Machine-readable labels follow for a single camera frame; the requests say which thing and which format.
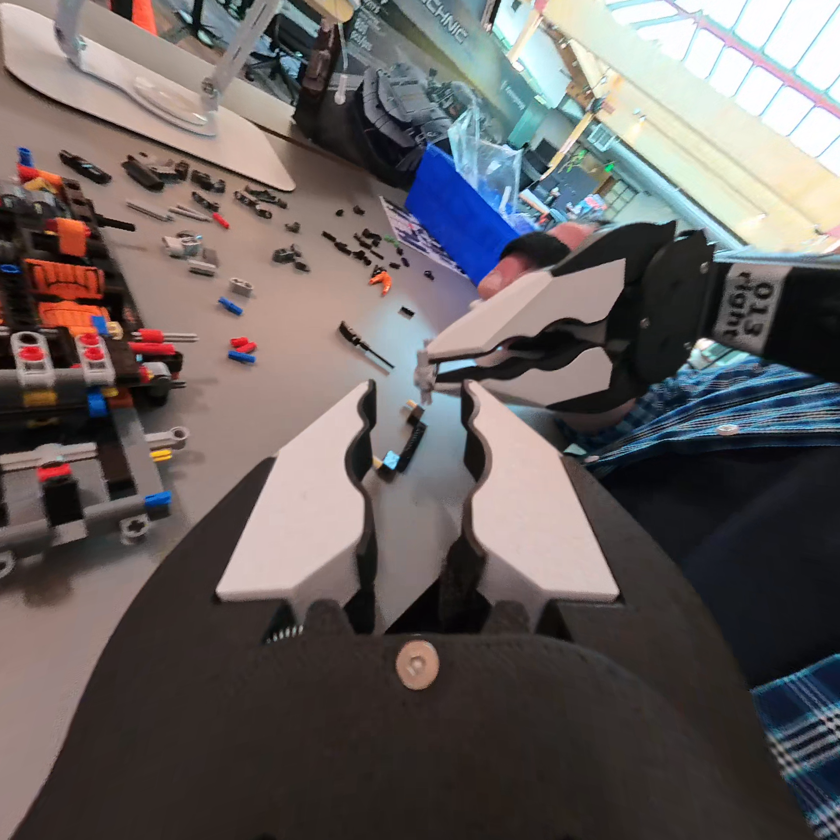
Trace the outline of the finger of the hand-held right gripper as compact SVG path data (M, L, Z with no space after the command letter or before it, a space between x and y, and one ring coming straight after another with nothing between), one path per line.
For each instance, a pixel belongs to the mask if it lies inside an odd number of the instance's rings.
M565 275L550 269L528 273L432 339L423 350L423 365L470 361L476 368L534 366L554 349L514 350L512 345L550 339L552 326L559 327L562 354L571 352L574 358L588 353L612 361L605 338L584 338L568 328L593 328L607 319L624 291L626 268L624 257Z
M600 345L560 332L540 340L506 339L475 358L434 361L434 392L456 395L478 383L500 402L551 408L608 390L613 359Z

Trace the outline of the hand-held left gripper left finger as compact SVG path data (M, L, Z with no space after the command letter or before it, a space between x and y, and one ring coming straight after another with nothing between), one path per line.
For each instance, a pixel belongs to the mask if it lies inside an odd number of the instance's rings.
M280 448L216 587L222 602L320 600L375 628L378 546L371 496L376 383L363 381Z

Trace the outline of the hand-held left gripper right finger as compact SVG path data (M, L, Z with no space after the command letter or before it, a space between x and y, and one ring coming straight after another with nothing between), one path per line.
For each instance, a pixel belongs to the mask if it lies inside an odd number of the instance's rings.
M481 603L520 605L531 629L552 602L619 603L560 451L477 381L462 384L460 406L474 486L439 577L442 627L476 624Z

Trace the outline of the light grey lego connector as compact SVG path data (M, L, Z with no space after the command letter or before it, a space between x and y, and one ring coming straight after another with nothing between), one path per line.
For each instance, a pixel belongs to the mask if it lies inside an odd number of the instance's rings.
M413 374L415 387L419 391L419 402L423 406L430 405L435 391L438 364L429 360L428 345L431 339L425 339L423 348L416 353L416 367Z

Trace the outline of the black lego gear rack assembly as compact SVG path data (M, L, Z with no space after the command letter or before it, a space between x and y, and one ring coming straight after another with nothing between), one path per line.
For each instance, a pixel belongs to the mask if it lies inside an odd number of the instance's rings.
M411 428L411 433L402 450L399 453L390 450L384 458L373 458L375 474L386 481L391 481L407 471L427 430L423 406L414 400L407 400L403 406L403 413L406 424Z

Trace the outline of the lego car chassis model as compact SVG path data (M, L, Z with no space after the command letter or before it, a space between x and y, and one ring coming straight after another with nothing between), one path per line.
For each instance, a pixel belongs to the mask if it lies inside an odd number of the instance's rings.
M142 540L171 513L160 467L188 430L145 430L183 388L181 343L147 329L79 181L17 149L2 178L1 572L116 532Z

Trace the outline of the person's left forearm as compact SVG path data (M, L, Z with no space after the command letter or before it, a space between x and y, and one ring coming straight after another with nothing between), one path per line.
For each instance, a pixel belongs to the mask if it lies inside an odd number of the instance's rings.
M780 774L814 835L839 838L839 655L751 690Z

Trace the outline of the black lego axle with end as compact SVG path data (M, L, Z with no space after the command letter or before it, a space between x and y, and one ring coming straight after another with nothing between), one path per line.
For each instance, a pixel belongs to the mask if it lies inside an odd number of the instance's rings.
M371 357L376 364L393 371L395 366L392 362L375 352L372 347L354 330L346 321L342 320L338 327L339 336L349 345L356 348L363 354Z

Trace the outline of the pile of black lego pins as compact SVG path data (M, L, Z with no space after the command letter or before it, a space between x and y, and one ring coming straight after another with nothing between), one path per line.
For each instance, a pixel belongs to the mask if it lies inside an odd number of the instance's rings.
M341 238L339 235L323 229L320 235L336 251L370 268L371 272L374 266L383 266L392 279L399 271L412 268L413 262L409 255L412 252L428 263L428 266L422 270L423 277L429 281L435 281L436 279L435 269L431 267L435 263L413 249L399 245L392 235L392 230L389 234L383 234L371 227L363 227L351 233L348 238Z

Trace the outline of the dark printed lego box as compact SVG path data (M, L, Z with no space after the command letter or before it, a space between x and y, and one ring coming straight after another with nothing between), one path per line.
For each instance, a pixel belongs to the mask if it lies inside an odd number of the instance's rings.
M408 189L425 150L451 152L448 132L477 109L479 136L502 144L536 95L490 32L500 2L350 2L322 22L293 113L324 150Z

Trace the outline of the grey lego sub-assembly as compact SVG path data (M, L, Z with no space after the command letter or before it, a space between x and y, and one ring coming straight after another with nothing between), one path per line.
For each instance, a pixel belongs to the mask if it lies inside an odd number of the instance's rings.
M219 269L216 250L207 247L200 235L182 232L161 238L164 252L184 262L190 273L200 277L215 277Z

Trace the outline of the dark grey lego connector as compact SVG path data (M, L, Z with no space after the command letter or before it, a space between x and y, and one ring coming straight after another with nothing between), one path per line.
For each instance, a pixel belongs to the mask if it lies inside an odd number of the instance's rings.
M273 218L277 210L288 209L287 202L279 194L252 185L234 191L233 198L263 219Z

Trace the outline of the dark grey lego cylinder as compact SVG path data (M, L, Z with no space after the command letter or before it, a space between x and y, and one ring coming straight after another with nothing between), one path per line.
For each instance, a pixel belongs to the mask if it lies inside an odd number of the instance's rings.
M130 154L121 166L132 181L153 193L161 193L168 185L185 182L190 171L186 161L158 161Z

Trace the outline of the person's right hand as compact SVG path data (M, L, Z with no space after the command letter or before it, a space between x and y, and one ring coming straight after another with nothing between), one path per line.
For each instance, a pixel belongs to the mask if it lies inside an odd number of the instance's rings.
M513 239L501 252L495 268L479 283L480 299L488 300L522 276L559 264L606 225L564 222L549 232L533 232Z

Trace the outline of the person's plaid shirt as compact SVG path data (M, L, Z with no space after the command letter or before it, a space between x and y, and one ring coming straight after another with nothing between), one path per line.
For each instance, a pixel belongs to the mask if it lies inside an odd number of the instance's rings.
M839 446L839 386L750 356L704 371L684 367L653 385L617 424L564 438L603 478L663 456Z

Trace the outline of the blue box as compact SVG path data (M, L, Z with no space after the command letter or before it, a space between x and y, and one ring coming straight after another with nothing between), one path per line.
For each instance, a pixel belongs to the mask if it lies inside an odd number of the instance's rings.
M416 168L405 207L474 286L495 268L514 238L533 231L528 219L511 226L434 145L426 147Z

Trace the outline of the instruction booklet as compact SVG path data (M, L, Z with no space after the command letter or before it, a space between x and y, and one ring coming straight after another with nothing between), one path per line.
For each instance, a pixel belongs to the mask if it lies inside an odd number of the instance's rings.
M418 254L430 259L438 266L447 268L467 277L467 274L451 258L448 252L429 234L426 228L404 206L380 195L380 203L385 213L392 235L401 246L413 249Z

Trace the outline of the clear plastic bag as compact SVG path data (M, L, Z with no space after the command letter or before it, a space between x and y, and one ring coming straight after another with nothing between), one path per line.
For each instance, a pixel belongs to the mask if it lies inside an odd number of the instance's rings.
M487 140L483 114L472 103L448 129L457 172L500 216L510 219L518 209L522 153Z

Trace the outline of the skylight windows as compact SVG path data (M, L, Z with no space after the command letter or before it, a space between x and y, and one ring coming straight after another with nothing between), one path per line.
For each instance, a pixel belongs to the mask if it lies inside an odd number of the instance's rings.
M607 1L617 23L839 174L838 1Z

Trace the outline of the black office chair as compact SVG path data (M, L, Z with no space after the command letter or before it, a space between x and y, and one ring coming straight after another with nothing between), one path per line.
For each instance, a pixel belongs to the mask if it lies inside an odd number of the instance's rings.
M298 104L314 35L284 14L275 14L264 32L267 52L253 51L244 78L292 107Z

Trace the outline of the white monitor stand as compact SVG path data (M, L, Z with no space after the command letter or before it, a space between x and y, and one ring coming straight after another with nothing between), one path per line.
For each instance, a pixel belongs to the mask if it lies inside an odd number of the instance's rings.
M6 70L38 93L284 193L296 184L263 132L222 106L273 15L253 2L231 45L191 91L79 34L84 2L59 2L50 20L2 3Z

